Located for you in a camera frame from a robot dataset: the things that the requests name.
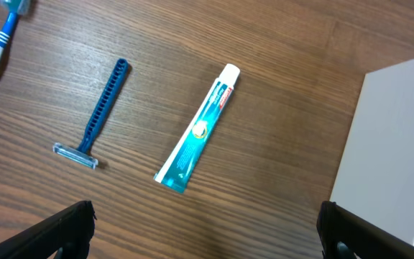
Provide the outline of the white cardboard box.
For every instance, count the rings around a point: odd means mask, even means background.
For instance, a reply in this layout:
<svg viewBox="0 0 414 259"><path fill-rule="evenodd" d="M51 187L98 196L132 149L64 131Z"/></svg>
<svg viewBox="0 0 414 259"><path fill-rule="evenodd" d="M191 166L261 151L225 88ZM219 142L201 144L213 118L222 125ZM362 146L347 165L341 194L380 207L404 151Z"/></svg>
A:
<svg viewBox="0 0 414 259"><path fill-rule="evenodd" d="M364 77L330 200L414 246L414 59Z"/></svg>

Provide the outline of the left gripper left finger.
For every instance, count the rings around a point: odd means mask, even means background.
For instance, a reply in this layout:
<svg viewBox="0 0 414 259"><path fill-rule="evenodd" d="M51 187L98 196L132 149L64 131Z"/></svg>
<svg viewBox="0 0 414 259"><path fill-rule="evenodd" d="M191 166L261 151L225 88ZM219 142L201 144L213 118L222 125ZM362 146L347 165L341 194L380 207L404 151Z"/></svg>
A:
<svg viewBox="0 0 414 259"><path fill-rule="evenodd" d="M79 201L0 243L0 259L86 259L95 231L91 201Z"/></svg>

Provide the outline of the teal toothpaste tube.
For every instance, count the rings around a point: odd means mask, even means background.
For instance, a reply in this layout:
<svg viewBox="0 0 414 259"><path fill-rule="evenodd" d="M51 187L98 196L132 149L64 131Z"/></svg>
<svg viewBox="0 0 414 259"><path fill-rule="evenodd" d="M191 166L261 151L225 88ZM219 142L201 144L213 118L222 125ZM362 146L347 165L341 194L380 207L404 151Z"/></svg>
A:
<svg viewBox="0 0 414 259"><path fill-rule="evenodd" d="M191 173L234 91L239 75L238 67L230 63L225 65L177 145L155 174L156 182L180 193L184 192Z"/></svg>

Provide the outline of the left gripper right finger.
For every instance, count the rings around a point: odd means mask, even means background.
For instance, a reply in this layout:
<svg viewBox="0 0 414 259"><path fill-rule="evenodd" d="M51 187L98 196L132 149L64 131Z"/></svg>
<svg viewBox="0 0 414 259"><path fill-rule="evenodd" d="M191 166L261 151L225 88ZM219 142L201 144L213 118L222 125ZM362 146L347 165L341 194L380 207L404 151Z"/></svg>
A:
<svg viewBox="0 0 414 259"><path fill-rule="evenodd" d="M324 201L316 224L324 259L414 259L414 246L332 201Z"/></svg>

